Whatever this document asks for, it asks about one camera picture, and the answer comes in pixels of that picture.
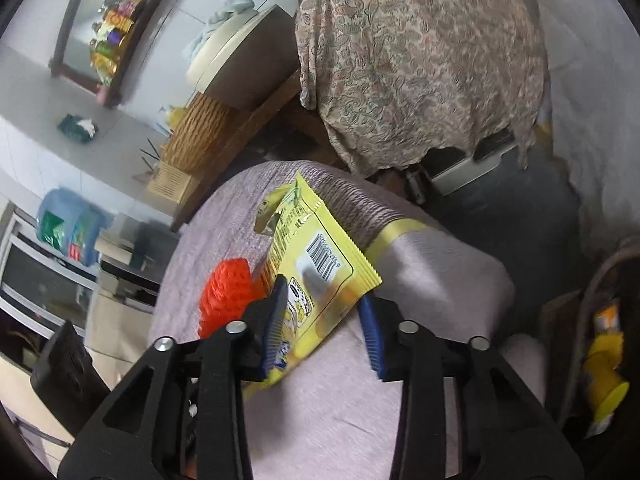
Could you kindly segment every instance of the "barcode number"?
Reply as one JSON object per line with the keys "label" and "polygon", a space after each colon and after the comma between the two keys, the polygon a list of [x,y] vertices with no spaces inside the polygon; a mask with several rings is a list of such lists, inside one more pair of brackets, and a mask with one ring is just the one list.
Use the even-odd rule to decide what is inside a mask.
{"label": "barcode number", "polygon": [[316,266],[318,274],[323,280],[328,282],[331,277],[331,273],[334,272],[334,269],[340,267],[340,263],[329,247],[329,244],[324,239],[324,235],[322,233],[318,233],[316,235],[316,238],[311,242],[311,245],[306,248],[306,252]]}

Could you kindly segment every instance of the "woven basket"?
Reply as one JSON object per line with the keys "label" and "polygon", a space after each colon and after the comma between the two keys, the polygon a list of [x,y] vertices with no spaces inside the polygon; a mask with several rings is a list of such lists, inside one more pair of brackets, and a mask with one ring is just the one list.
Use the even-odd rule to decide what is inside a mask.
{"label": "woven basket", "polygon": [[165,146],[162,161],[187,173],[196,171],[224,145],[226,139],[220,133],[232,112],[232,108],[197,93]]}

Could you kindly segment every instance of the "gray floor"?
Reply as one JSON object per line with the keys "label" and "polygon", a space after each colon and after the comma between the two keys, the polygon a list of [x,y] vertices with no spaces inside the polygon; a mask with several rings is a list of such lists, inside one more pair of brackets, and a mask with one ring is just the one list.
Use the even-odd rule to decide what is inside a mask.
{"label": "gray floor", "polygon": [[578,237],[578,199],[540,145],[529,167],[511,150],[501,165],[425,208],[457,238],[498,258],[516,285],[516,305],[497,339],[519,331],[535,335],[540,306],[582,288],[590,264]]}

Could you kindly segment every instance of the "metal screw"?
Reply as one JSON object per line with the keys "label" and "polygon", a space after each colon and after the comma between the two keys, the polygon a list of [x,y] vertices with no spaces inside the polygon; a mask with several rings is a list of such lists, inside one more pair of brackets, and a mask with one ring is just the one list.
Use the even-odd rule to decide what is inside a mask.
{"label": "metal screw", "polygon": [[227,323],[226,331],[230,334],[241,334],[246,330],[246,323],[244,321],[236,320]]}
{"label": "metal screw", "polygon": [[159,352],[166,352],[171,349],[174,345],[175,341],[170,337],[161,337],[160,339],[156,339],[154,343],[154,348]]}
{"label": "metal screw", "polygon": [[398,325],[400,332],[404,334],[415,334],[418,332],[418,324],[415,321],[403,321]]}
{"label": "metal screw", "polygon": [[471,345],[471,348],[474,348],[475,350],[479,350],[481,352],[488,350],[489,347],[491,346],[491,343],[489,343],[489,340],[480,335],[476,337],[472,337],[469,344]]}

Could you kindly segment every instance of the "yellow snack bag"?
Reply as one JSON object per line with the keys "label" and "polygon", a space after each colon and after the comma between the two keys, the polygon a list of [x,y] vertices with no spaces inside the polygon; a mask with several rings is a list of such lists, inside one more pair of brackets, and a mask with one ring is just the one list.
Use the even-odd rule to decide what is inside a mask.
{"label": "yellow snack bag", "polygon": [[382,280],[300,174],[265,199],[255,229],[273,231],[260,275],[265,290],[271,290],[277,274],[289,283],[282,342],[266,381],[273,384],[311,354]]}

